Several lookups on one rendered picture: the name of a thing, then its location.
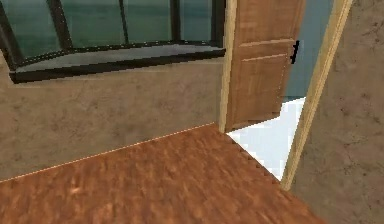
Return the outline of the black framed window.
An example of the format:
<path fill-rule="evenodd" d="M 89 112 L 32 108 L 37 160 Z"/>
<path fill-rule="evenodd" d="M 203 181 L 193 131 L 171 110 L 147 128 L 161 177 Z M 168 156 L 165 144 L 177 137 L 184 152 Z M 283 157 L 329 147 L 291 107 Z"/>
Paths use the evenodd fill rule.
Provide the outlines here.
<path fill-rule="evenodd" d="M 14 83 L 224 55 L 225 0 L 0 0 Z"/>

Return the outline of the pale wooden door frame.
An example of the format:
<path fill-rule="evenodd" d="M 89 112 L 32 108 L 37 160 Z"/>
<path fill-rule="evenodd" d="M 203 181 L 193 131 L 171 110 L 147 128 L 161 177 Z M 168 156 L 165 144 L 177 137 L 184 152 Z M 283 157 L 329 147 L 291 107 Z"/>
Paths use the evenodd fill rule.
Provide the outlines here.
<path fill-rule="evenodd" d="M 240 0 L 226 0 L 224 44 L 226 53 L 224 56 L 222 89 L 219 115 L 219 131 L 226 133 L 229 121 L 227 111 L 229 109 L 229 92 L 232 69 L 232 53 L 234 49 L 234 36 L 237 16 L 237 3 Z M 334 0 L 332 12 L 326 27 L 323 42 L 313 70 L 311 82 L 307 91 L 306 100 L 298 122 L 298 126 L 292 141 L 291 149 L 287 158 L 284 173 L 280 181 L 283 190 L 290 190 L 301 154 L 304 150 L 312 121 L 327 80 L 349 10 L 353 0 Z"/>

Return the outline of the brown wooden room door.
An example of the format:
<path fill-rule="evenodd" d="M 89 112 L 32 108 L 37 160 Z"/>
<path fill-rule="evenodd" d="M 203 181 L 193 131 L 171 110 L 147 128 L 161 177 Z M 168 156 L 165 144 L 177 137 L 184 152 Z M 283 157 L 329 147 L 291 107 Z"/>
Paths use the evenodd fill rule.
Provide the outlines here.
<path fill-rule="evenodd" d="M 237 3 L 227 118 L 231 132 L 280 115 L 306 0 Z"/>

